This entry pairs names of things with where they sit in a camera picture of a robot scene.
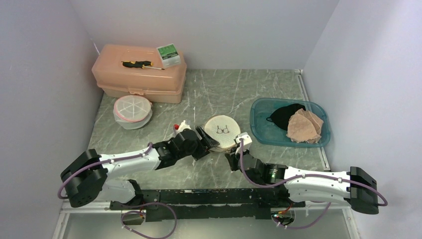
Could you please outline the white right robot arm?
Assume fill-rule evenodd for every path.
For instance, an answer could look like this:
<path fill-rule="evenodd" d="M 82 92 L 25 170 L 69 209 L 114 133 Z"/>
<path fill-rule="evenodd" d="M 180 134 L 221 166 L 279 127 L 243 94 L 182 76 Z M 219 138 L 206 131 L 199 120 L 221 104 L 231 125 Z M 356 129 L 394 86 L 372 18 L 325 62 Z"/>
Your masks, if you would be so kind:
<path fill-rule="evenodd" d="M 231 171 L 241 171 L 245 179 L 259 188 L 280 188 L 274 193 L 277 205 L 304 201 L 330 202 L 349 205 L 352 210 L 368 215 L 379 213 L 381 196 L 377 181 L 360 167 L 351 166 L 349 171 L 316 172 L 293 166 L 263 163 L 249 150 L 240 148 L 225 153 Z"/>

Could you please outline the beige mesh laundry bag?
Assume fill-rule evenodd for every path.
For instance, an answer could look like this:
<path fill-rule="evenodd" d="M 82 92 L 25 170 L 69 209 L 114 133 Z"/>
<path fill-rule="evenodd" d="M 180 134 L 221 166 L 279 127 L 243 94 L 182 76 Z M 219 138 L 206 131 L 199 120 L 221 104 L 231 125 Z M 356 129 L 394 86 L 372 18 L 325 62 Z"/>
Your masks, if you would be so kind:
<path fill-rule="evenodd" d="M 214 152 L 224 152 L 236 146 L 235 138 L 241 134 L 239 124 L 231 117 L 218 115 L 211 117 L 203 126 L 203 130 L 211 138 L 219 142 L 212 148 Z"/>

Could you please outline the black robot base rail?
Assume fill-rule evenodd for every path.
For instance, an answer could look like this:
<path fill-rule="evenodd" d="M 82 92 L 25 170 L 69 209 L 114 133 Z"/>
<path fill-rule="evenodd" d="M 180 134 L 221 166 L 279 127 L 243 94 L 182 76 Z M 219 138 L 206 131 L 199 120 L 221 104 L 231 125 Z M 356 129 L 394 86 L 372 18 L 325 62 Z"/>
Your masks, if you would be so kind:
<path fill-rule="evenodd" d="M 237 188 L 194 190 L 142 190 L 126 204 L 110 203 L 114 211 L 144 210 L 147 222 L 177 219 L 271 218 L 277 209 L 304 207 L 294 203 L 281 188 Z"/>

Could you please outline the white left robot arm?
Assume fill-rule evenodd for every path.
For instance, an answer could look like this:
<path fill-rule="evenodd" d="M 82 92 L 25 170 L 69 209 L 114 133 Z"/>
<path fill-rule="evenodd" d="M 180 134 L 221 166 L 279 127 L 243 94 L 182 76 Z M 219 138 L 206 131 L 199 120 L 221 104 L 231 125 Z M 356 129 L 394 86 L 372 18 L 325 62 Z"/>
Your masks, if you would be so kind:
<path fill-rule="evenodd" d="M 219 144 L 198 126 L 195 129 L 180 129 L 174 137 L 150 142 L 146 148 L 137 151 L 98 154 L 95 149 L 88 149 L 60 174 L 62 185 L 57 196 L 69 200 L 74 208 L 103 199 L 137 209 L 143 202 L 139 185 L 135 180 L 118 181 L 118 177 L 171 167 L 188 156 L 199 160 Z"/>

